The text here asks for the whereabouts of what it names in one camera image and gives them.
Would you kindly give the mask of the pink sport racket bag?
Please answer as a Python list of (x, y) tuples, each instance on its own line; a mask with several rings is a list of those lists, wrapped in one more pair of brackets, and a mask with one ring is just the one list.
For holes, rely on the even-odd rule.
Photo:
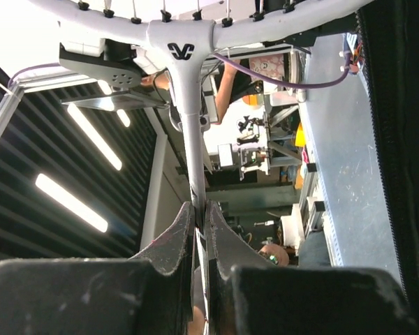
[(419, 1), (373, 1), (358, 22), (399, 273), (419, 320)]

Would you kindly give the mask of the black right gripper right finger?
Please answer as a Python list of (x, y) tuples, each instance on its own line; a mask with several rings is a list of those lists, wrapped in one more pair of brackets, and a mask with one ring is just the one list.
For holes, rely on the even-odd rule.
[(211, 334), (419, 334), (394, 278), (378, 269), (278, 267), (206, 206)]

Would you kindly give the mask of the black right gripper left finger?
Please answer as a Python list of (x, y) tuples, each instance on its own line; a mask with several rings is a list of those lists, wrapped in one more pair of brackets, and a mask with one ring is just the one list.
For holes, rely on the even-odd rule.
[(0, 261), (0, 334), (185, 334), (194, 210), (129, 259)]

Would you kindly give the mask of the white badminton racket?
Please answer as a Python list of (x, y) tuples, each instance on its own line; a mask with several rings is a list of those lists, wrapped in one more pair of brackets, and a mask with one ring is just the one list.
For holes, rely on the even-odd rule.
[(206, 223), (207, 199), (203, 163), (203, 125), (200, 122), (201, 68), (209, 56), (232, 47), (277, 40), (340, 19), (367, 5), (366, 1), (303, 1), (289, 13), (274, 11), (260, 19), (221, 24), (214, 20), (170, 20), (167, 11), (161, 20), (130, 22), (112, 16), (109, 8), (98, 12), (82, 2), (34, 1), (38, 8), (53, 14), (61, 23), (75, 24), (92, 31), (99, 38), (130, 43), (155, 51), (163, 57), (172, 81), (172, 92), (181, 117), (191, 201), (196, 215), (198, 255), (205, 308), (200, 321), (192, 323), (193, 334), (214, 334), (216, 323), (210, 309), (208, 245), (210, 229)]

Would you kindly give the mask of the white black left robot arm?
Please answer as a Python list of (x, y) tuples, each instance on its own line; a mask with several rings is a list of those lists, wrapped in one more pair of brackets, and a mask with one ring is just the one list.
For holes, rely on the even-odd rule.
[(111, 87), (132, 89), (139, 86), (145, 73), (135, 64), (136, 51), (129, 44), (106, 39), (104, 50), (97, 57), (71, 52), (59, 44), (59, 64), (73, 72), (96, 80), (103, 80)]

